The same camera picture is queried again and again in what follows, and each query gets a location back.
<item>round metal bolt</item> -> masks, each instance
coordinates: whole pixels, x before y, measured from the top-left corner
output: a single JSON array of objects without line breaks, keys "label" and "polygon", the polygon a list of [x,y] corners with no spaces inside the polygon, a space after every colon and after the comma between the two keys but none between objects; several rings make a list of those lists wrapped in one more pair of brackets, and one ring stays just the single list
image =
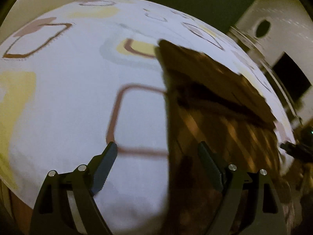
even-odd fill
[{"label": "round metal bolt", "polygon": [[84,171],[84,170],[86,170],[86,169],[87,169],[87,166],[84,165],[84,164],[78,166],[78,170],[79,170],[79,171]]},{"label": "round metal bolt", "polygon": [[267,174],[267,171],[265,169],[260,169],[260,173],[265,176]]},{"label": "round metal bolt", "polygon": [[235,170],[237,169],[237,166],[234,165],[234,164],[230,164],[230,165],[228,166],[228,169],[235,171]]},{"label": "round metal bolt", "polygon": [[55,173],[56,173],[55,170],[51,170],[48,172],[48,176],[53,177],[55,175]]}]

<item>silver screw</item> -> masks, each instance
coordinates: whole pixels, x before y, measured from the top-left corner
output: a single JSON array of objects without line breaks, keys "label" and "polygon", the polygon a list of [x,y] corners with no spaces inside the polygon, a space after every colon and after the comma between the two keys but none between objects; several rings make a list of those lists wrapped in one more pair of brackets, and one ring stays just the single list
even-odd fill
[{"label": "silver screw", "polygon": [[87,166],[84,165],[84,164],[78,166],[78,170],[79,170],[79,171],[84,171],[84,170],[86,170],[86,169],[87,169]]},{"label": "silver screw", "polygon": [[267,171],[265,169],[260,169],[260,173],[265,176],[267,174]]},{"label": "silver screw", "polygon": [[48,172],[48,176],[53,177],[55,175],[55,173],[56,173],[55,170],[51,170]]},{"label": "silver screw", "polygon": [[235,170],[237,169],[237,166],[234,165],[234,164],[230,164],[230,165],[228,166],[228,169],[235,171]]}]

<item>black device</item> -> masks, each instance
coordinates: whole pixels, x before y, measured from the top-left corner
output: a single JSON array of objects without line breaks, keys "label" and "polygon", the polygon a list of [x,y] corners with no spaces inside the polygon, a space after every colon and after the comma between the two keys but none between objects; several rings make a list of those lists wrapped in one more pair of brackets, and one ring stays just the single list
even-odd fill
[{"label": "black device", "polygon": [[[241,235],[286,235],[282,206],[265,170],[249,173],[228,165],[212,153],[205,142],[198,145],[198,156],[214,188],[223,194],[206,235],[228,235],[239,206],[242,190],[248,190],[248,203],[241,222]],[[101,155],[73,172],[50,171],[37,197],[30,235],[79,235],[68,203],[67,190],[74,192],[76,205],[87,234],[112,235],[93,196],[105,186],[105,180],[117,157],[117,145],[110,142]]]}]

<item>dark brown towel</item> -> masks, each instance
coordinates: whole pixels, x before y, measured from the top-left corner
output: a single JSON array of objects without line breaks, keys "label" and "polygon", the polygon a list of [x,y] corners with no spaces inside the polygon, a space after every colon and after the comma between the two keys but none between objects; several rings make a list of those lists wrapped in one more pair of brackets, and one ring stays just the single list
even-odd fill
[{"label": "dark brown towel", "polygon": [[165,40],[159,46],[158,58],[165,79],[169,78],[170,151],[170,203],[161,233],[203,234],[222,196],[204,172],[198,143],[205,141],[240,169],[266,169],[273,180],[280,181],[275,117],[242,75],[203,53]]}]

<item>brown fabric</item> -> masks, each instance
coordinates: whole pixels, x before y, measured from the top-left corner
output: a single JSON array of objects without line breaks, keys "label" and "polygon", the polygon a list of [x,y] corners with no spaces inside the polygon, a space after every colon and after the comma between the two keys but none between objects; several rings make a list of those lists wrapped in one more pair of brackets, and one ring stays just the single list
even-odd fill
[{"label": "brown fabric", "polygon": [[[158,58],[170,79],[170,203],[161,234],[204,234],[222,199],[197,156],[200,141],[240,169],[266,169],[286,194],[274,116],[265,99],[242,75],[209,56],[165,40],[159,46]],[[284,200],[290,203],[288,194]]]}]

